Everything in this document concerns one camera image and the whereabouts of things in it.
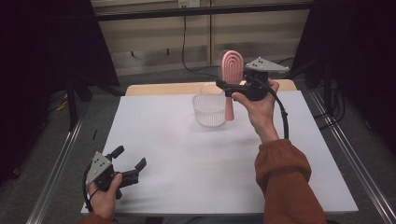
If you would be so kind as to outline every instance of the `finger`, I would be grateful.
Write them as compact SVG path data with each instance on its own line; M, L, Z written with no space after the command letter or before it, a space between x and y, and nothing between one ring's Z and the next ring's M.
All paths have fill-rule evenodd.
M114 194L114 197L116 197L116 191L119 188L121 181L122 181L122 174L117 174L116 176L114 176L107 193L110 193L112 197Z
M250 103L249 99L242 93L240 92L234 92L232 95L233 99L235 99L235 101L239 102L241 105L243 105L244 107L248 107L248 104Z
M271 87L271 89L274 90L274 92L277 92L277 90L279 90L279 83L273 81L271 78L268 78L268 84Z

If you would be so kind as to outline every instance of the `hand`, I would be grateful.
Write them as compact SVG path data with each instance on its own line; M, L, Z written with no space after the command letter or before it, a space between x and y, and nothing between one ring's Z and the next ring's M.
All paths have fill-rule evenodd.
M116 191L119 188L121 181L122 174L114 176L108 191L99 190L94 182L88 186L93 212L97 216L113 220L114 211L116 209Z
M279 83L268 78L270 88L277 92ZM234 92L232 97L243 105L248 112L251 125L259 135L262 143L279 139L274 126L274 106L275 98L268 93L264 99L252 102L240 92Z

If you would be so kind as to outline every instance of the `wrist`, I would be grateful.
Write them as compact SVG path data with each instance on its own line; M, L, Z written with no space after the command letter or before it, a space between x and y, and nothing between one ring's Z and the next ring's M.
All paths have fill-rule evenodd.
M85 217L86 223L103 223L103 224L118 224L119 222L115 219L108 219L102 217L94 212L91 212L87 217Z
M95 211L95 210L93 210L93 212L97 216L99 216L99 217L101 217L103 219L106 219L106 220L109 220L109 221L114 221L114 214L111 214L111 213L108 213L108 212Z
M267 125L265 128L261 128L257 131L257 134L262 140L262 143L267 143L279 139L276 128L273 124Z

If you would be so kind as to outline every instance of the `black cable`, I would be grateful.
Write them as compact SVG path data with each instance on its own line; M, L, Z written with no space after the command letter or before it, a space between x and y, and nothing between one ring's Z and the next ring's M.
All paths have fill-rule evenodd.
M276 92L265 83L264 83L264 86L267 88L268 92L270 92L274 96L275 100L279 104L280 114L282 115L282 119L283 119L284 136L285 136L285 139L288 139L289 138L288 113L286 112L285 107L282 105L279 98L277 97Z
M322 86L322 87L324 87L323 81L321 81L321 82L319 83L319 85ZM338 97L337 97L337 94L338 94L338 92L339 92L338 86L337 86L336 88L332 88L332 91L335 91L335 94L334 94L334 96L333 96L333 98L332 98L332 114L334 114L333 111L334 111L335 109L337 109L337 112L336 112L336 117L337 117L338 114L339 114L339 110L340 110L340 105L339 105ZM322 113L322 114L313 115L313 117L314 117L314 119L319 119L319 118L324 117L324 116L326 116L326 115L327 115L327 113L325 112L325 113Z
M191 73L194 73L194 74L197 74L197 75L218 77L217 75L213 75L213 74L209 74L209 73L197 73L197 71L200 71L200 70L203 70L203 69L206 69L206 68L211 68L211 67L218 67L218 66L206 66L206 67L202 67L202 68L198 68L198 69L190 69L190 68L187 67L186 62L185 62L185 57L184 57L184 48L186 46L187 17L184 16L183 19L184 19L184 32L183 32L183 47L181 49L181 62L183 64L183 67L187 71L189 71Z
M84 171L84 176L82 177L82 193L84 194L86 208L88 209L89 212L92 212L93 208L91 205L91 199L89 199L87 196L87 185L85 184L87 181L87 174L90 171L90 169L91 169L91 164L87 166L87 168Z
M343 108L341 109L340 102L339 102L339 99L338 99L338 98L339 98L339 97L338 97L339 92L341 92L341 91L340 91L339 87L337 86L337 88L335 89L334 97L333 97L333 99L332 99L332 100L333 100L332 110L335 110L335 109L336 109L336 112L335 112L334 117L335 117L335 119L337 120L337 122L341 121L341 119L344 117L344 114L345 114L345 99L344 99L344 94L343 94L342 92L340 93L340 94L341 94L341 98L342 98L342 100L343 100L343 102L342 102Z
M289 58L282 59L279 62L277 62L277 64L281 64L281 63L283 63L285 61L288 61L288 60L291 60L291 59L294 59L294 57L289 57Z
M340 91L340 92L341 92L341 99L342 99L342 112L341 112L341 116L340 116L339 118L337 118L337 117L339 116L339 113L337 113L337 115L335 115L335 116L333 117L333 119L330 120L329 123L327 123L327 124L325 124L325 125L319 127L320 130L323 130L323 129L325 129L325 128L331 127L331 126L333 126L334 124L337 124L338 122L340 122L340 121L344 118L345 113L346 113L346 102L345 102L345 96L344 96L343 92L342 92L342 91Z
M95 195L95 193L97 192L97 191L99 191L100 189L96 189L94 192L93 192L93 194L91 194L90 195L90 200L91 200L91 198L93 197L93 195Z
M283 79L294 79L303 72L311 69L314 65L316 65L318 60L311 60L308 63L303 64L299 68L295 69L294 71L290 72L287 76L285 76Z

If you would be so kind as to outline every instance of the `white table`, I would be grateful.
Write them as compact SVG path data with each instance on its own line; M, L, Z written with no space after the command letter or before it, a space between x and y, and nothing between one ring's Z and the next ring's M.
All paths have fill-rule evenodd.
M356 212L332 155L299 91L281 91L289 113L290 140L307 156L310 186L328 214ZM139 184L122 189L119 214L144 216L253 215L264 200L255 183L254 160L260 139L244 107L234 103L235 120L206 128L194 120L192 94L125 96L114 118L103 154L123 145L117 171L148 165ZM276 106L275 125L283 136Z

